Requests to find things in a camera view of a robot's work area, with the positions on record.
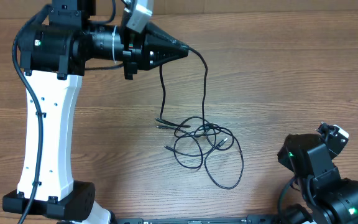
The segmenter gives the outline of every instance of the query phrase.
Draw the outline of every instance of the green led light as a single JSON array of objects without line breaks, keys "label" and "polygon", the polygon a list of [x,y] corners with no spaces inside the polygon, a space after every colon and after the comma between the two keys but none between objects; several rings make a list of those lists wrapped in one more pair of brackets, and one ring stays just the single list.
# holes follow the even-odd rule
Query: green led light
[{"label": "green led light", "polygon": [[37,47],[41,46],[41,40],[35,40],[34,45]]},{"label": "green led light", "polygon": [[353,207],[353,208],[349,208],[349,213],[351,215],[357,214],[357,210]]}]

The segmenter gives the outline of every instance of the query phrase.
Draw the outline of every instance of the white robotic part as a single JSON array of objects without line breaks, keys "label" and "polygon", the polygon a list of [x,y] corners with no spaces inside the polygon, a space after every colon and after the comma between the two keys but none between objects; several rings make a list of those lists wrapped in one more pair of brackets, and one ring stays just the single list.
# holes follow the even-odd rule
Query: white robotic part
[{"label": "white robotic part", "polygon": [[[71,174],[71,135],[74,109],[82,85],[82,76],[68,75],[58,80],[52,72],[33,71],[26,76],[37,95],[44,118],[44,144],[40,167],[40,185],[36,200],[47,201],[49,196],[65,198],[73,190]],[[38,120],[32,98],[27,92],[27,136],[22,176],[17,192],[29,198],[34,181],[38,149]]]},{"label": "white robotic part", "polygon": [[153,15],[154,0],[133,0],[134,9],[127,27],[141,33]]},{"label": "white robotic part", "polygon": [[82,222],[73,222],[75,224],[110,224],[111,213],[102,208],[98,203],[93,202],[92,210],[88,218]]},{"label": "white robotic part", "polygon": [[342,134],[345,138],[349,139],[349,133],[347,133],[345,130],[343,130],[341,127],[339,127],[338,125],[334,125],[335,127],[339,128],[339,133]]}]

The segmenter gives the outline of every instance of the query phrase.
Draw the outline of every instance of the tangled black cable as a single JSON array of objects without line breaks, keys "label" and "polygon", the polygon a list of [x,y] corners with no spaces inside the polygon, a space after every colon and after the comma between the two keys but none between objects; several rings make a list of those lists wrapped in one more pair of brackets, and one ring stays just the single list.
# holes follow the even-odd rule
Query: tangled black cable
[{"label": "tangled black cable", "polygon": [[[188,169],[199,169],[201,168],[201,166],[203,165],[204,163],[204,166],[205,166],[205,170],[207,172],[207,174],[209,175],[209,178],[214,182],[214,184],[216,184],[218,187],[222,188],[222,189],[233,189],[234,187],[237,187],[237,185],[239,184],[239,182],[241,181],[241,177],[242,177],[242,173],[244,171],[244,158],[243,158],[243,155],[242,155],[242,150],[241,150],[241,147],[240,147],[240,143],[239,141],[237,140],[237,138],[233,135],[233,133],[227,129],[227,128],[224,128],[224,127],[220,127],[219,125],[217,124],[213,124],[213,123],[210,123],[209,121],[207,121],[205,119],[205,109],[204,109],[204,104],[205,104],[205,98],[206,98],[206,79],[207,79],[207,75],[208,75],[208,66],[205,62],[205,59],[203,58],[203,56],[198,52],[196,51],[195,49],[191,48],[191,47],[188,47],[188,49],[190,51],[192,51],[194,54],[196,54],[200,59],[201,61],[203,62],[204,66],[205,66],[205,74],[204,74],[204,93],[203,93],[203,101],[202,101],[202,104],[201,104],[201,107],[202,107],[202,117],[199,117],[199,116],[192,116],[190,118],[187,118],[186,120],[184,120],[181,124],[175,124],[175,123],[171,123],[169,121],[166,121],[164,119],[162,119],[162,114],[163,114],[163,110],[164,110],[164,106],[165,106],[165,96],[166,96],[166,91],[165,91],[165,85],[164,85],[164,82],[163,82],[163,77],[162,77],[162,65],[160,66],[160,80],[161,80],[161,86],[162,86],[162,90],[163,90],[163,98],[162,98],[162,105],[161,105],[161,113],[160,113],[160,117],[159,118],[156,118],[156,120],[162,124],[165,124],[165,126],[157,126],[157,128],[160,128],[160,129],[172,129],[172,130],[175,130],[174,131],[174,136],[177,138],[173,147],[170,147],[170,146],[165,146],[166,149],[168,149],[169,151],[172,151],[173,152],[173,155],[175,156],[175,159],[177,160],[177,162],[183,166],[183,167],[186,167]],[[187,122],[191,121],[192,119],[200,119],[202,120],[202,125],[199,126],[198,128],[196,128],[194,131],[185,131],[183,130],[182,128],[190,128],[190,125],[186,124]],[[217,143],[217,135],[218,134],[221,134],[221,133],[224,133],[228,136],[231,137],[232,141],[231,141],[231,144],[226,147],[226,148],[222,148],[223,144],[227,141],[227,138],[226,139],[223,139],[221,141],[219,141],[219,143]],[[207,139],[209,145],[211,146],[211,149],[208,151],[208,152],[203,152],[199,142],[198,142],[198,139],[202,136],[205,136],[205,138]],[[213,143],[211,142],[211,140],[209,139],[209,136],[214,136],[214,141]],[[194,140],[194,142],[197,144],[198,146],[198,149],[200,150],[200,154],[196,154],[196,155],[192,155],[192,154],[186,154],[186,153],[182,153],[182,152],[177,152],[177,143],[179,140],[181,139],[185,139],[185,138],[192,138]],[[208,167],[206,165],[206,160],[208,158],[208,156],[214,152],[215,150],[219,150],[219,151],[226,151],[226,150],[229,150],[233,144],[234,144],[234,141],[237,143],[238,145],[238,148],[239,148],[239,153],[240,153],[240,157],[241,157],[241,173],[240,173],[240,176],[238,178],[238,181],[236,182],[236,184],[234,184],[233,186],[231,187],[225,187],[219,183],[217,183],[215,181],[215,179],[212,177],[211,173],[209,172],[208,170]],[[183,163],[181,163],[179,161],[179,159],[177,158],[177,154],[179,155],[183,155],[183,156],[188,156],[188,157],[201,157],[201,161],[200,161],[200,164],[198,166],[186,166],[184,165]]]}]

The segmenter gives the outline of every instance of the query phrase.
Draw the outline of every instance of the black metal base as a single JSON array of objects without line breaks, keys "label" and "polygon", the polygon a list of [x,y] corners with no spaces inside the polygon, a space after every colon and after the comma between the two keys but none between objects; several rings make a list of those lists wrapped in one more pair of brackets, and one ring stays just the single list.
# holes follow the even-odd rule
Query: black metal base
[{"label": "black metal base", "polygon": [[[2,209],[5,212],[22,214],[29,202],[22,192],[13,190],[2,198]],[[95,187],[91,182],[74,181],[73,191],[57,201],[49,196],[49,201],[34,200],[29,215],[43,215],[56,220],[83,221],[90,215],[94,202]]]},{"label": "black metal base", "polygon": [[169,218],[143,220],[141,218],[118,218],[117,224],[277,224],[276,215],[248,215],[242,218]]}]

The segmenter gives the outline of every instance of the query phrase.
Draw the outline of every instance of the cable clip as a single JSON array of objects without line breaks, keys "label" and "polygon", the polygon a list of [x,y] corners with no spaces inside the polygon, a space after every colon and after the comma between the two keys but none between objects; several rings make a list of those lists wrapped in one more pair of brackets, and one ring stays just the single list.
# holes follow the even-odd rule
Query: cable clip
[{"label": "cable clip", "polygon": [[44,118],[46,118],[47,117],[47,114],[46,113],[38,113],[38,112],[35,112],[35,115],[37,115],[37,116],[43,116]]},{"label": "cable clip", "polygon": [[40,182],[40,181],[34,181],[33,183],[32,183],[32,186],[34,187],[34,186],[41,186],[41,184],[42,184],[42,182]]}]

